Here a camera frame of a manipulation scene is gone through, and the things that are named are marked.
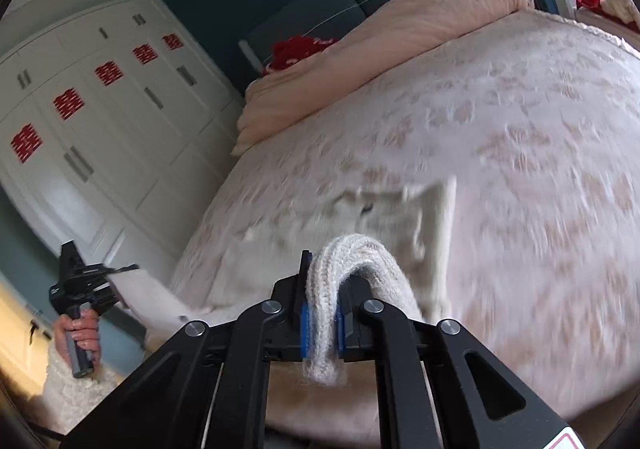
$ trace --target metal screw head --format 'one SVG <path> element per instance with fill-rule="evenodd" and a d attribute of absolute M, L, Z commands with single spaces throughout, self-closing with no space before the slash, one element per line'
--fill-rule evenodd
<path fill-rule="evenodd" d="M 362 307 L 367 312 L 372 314 L 379 314 L 380 312 L 382 312 L 382 310 L 385 309 L 385 305 L 383 305 L 382 302 L 378 301 L 377 299 L 368 299 L 364 302 Z"/>
<path fill-rule="evenodd" d="M 273 299 L 269 299 L 268 301 L 262 301 L 261 308 L 264 313 L 272 315 L 282 310 L 282 305 Z"/>
<path fill-rule="evenodd" d="M 460 333 L 460 323 L 453 319 L 445 319 L 440 323 L 440 329 L 447 335 L 458 335 Z"/>
<path fill-rule="evenodd" d="M 191 321 L 184 327 L 184 332 L 190 337 L 199 337 L 206 329 L 207 327 L 202 321 Z"/>

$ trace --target blue gripper pad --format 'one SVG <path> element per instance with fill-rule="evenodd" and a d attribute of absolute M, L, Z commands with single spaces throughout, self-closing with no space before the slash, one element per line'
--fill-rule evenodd
<path fill-rule="evenodd" d="M 303 359 L 307 359 L 310 353 L 311 347 L 311 331 L 313 329 L 313 317 L 309 312 L 308 302 L 305 301 L 302 304 L 302 311 L 300 312 L 300 352 Z M 338 357 L 344 356 L 344 316 L 340 305 L 335 311 L 335 336 L 337 339 Z"/>

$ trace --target pillow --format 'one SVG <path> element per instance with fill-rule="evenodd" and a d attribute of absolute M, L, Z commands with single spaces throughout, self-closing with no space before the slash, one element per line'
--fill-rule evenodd
<path fill-rule="evenodd" d="M 296 35 L 286 41 L 280 41 L 273 45 L 273 61 L 266 65 L 264 75 L 286 70 L 303 59 L 325 50 L 336 42 L 338 42 L 338 39 L 321 39 L 302 35 Z"/>

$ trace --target patterned bedspread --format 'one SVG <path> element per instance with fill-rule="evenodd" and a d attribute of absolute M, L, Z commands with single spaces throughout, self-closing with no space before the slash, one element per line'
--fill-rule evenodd
<path fill-rule="evenodd" d="M 640 55 L 624 43 L 510 15 L 251 148 L 172 289 L 232 305 L 216 270 L 233 234 L 347 188 L 455 175 L 454 316 L 573 415 L 640 375 L 639 102 Z"/>

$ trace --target pink duvet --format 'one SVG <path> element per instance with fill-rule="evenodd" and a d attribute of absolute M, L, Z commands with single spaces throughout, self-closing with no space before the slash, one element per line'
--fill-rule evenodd
<path fill-rule="evenodd" d="M 532 0 L 392 0 L 322 53 L 253 82 L 233 151 L 241 155 L 374 77 Z"/>

